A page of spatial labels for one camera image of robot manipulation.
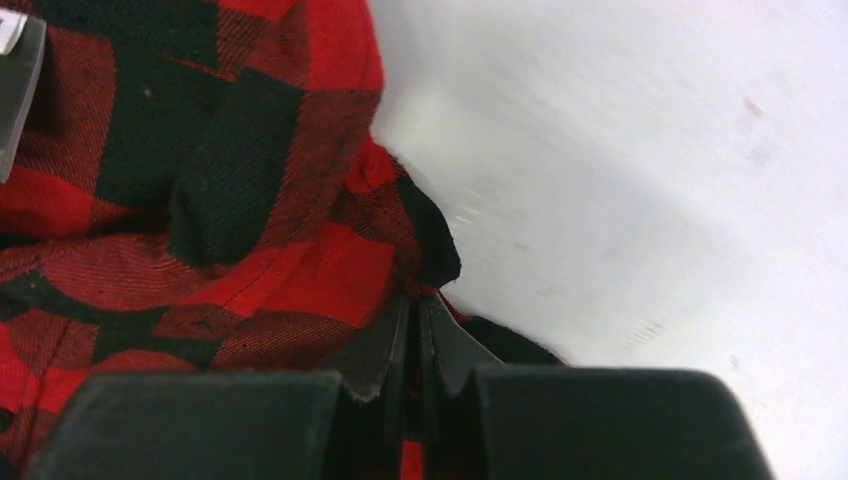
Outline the red black plaid shirt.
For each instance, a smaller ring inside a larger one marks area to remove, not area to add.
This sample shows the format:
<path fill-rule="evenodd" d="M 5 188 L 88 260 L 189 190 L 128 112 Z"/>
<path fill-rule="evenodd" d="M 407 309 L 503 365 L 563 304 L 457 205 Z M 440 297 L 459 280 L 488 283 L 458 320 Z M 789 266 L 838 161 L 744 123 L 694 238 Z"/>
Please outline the red black plaid shirt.
<path fill-rule="evenodd" d="M 364 1 L 10 1 L 47 50 L 1 188 L 1 475 L 82 381 L 307 368 L 460 260 L 369 129 Z"/>

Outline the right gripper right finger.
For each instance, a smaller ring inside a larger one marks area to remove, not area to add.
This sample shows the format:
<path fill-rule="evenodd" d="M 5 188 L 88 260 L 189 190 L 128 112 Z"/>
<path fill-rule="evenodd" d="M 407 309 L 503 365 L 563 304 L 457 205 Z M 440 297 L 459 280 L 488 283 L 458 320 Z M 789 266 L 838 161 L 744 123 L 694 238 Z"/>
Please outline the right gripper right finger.
<path fill-rule="evenodd" d="M 693 370 L 508 364 L 420 301 L 427 479 L 768 479 L 735 396 Z"/>

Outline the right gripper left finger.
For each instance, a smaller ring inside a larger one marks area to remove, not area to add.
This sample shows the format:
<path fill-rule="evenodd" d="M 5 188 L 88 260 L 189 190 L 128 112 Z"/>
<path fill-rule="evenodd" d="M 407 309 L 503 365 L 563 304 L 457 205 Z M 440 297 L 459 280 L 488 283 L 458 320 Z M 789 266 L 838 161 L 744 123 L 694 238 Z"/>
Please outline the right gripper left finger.
<path fill-rule="evenodd" d="M 88 379 L 30 479 L 396 479 L 409 299 L 313 371 Z"/>

